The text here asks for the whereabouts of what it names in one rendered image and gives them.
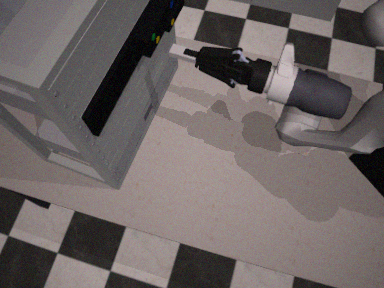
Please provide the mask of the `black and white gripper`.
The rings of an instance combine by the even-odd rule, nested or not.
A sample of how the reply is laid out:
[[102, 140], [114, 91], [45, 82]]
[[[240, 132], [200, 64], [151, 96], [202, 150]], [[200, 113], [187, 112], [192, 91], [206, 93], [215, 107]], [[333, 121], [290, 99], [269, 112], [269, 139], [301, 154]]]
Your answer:
[[231, 88], [235, 88], [236, 84], [248, 85], [249, 91], [262, 94], [272, 63], [260, 58], [253, 61], [244, 57], [242, 51], [240, 47], [230, 49], [206, 46], [198, 51], [173, 44], [169, 56], [194, 63], [196, 68], [199, 66], [200, 71], [226, 83]]

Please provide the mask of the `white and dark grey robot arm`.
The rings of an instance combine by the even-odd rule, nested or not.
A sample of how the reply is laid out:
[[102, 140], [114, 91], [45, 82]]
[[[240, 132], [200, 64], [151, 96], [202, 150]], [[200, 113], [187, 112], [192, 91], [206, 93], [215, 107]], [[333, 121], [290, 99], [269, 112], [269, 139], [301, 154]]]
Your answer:
[[[373, 46], [384, 47], [384, 0], [364, 10], [360, 27]], [[322, 117], [340, 120], [344, 116], [352, 96], [351, 87], [325, 73], [303, 71], [294, 61], [294, 45], [286, 42], [264, 90], [268, 92], [267, 104], [274, 101], [285, 105], [275, 126], [280, 140], [292, 146], [354, 154], [371, 154], [384, 147], [384, 82], [382, 91], [370, 97], [340, 131], [318, 130]]]

